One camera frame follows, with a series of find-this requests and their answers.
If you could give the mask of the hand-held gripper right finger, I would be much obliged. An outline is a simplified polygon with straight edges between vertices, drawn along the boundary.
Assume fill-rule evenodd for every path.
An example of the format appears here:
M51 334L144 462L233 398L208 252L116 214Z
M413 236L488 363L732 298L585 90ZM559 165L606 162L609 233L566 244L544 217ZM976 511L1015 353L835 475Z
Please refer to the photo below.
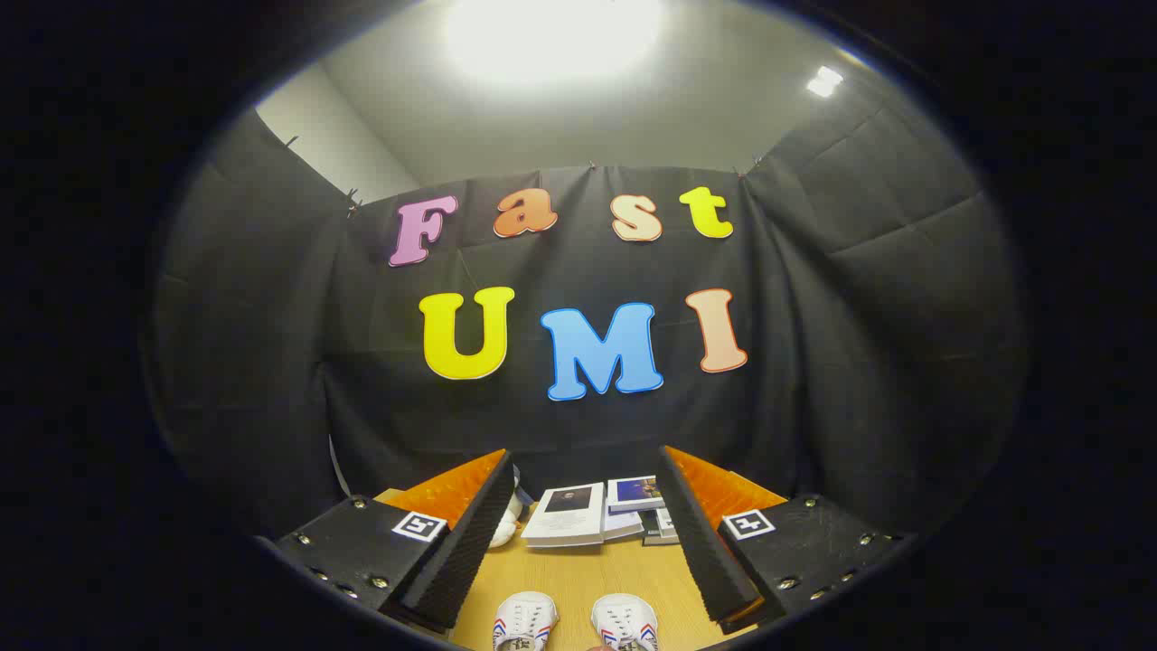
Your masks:
M677 447L659 447L656 483L705 611L725 634L818 609L908 547L902 531L834 500L784 498Z

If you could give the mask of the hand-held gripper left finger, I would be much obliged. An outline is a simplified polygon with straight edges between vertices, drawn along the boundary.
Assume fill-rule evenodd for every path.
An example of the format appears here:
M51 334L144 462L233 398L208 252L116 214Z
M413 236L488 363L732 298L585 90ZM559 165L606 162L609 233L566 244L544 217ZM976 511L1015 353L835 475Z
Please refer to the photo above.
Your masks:
M339 600L442 634L457 623L513 491L513 458L498 449L392 497L351 495L274 548Z

